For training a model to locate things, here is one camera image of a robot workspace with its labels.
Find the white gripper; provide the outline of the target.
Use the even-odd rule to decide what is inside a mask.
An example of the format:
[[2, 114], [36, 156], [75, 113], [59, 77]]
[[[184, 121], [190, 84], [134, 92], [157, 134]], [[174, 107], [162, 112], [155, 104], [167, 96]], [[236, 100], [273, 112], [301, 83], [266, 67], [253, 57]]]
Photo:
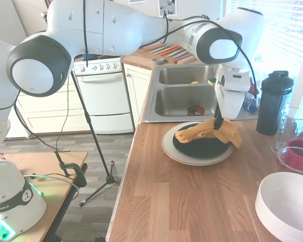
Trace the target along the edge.
[[214, 130], [218, 130], [224, 118], [237, 118], [244, 101], [244, 93], [250, 89], [249, 72], [219, 71], [215, 94], [217, 106], [214, 113]]

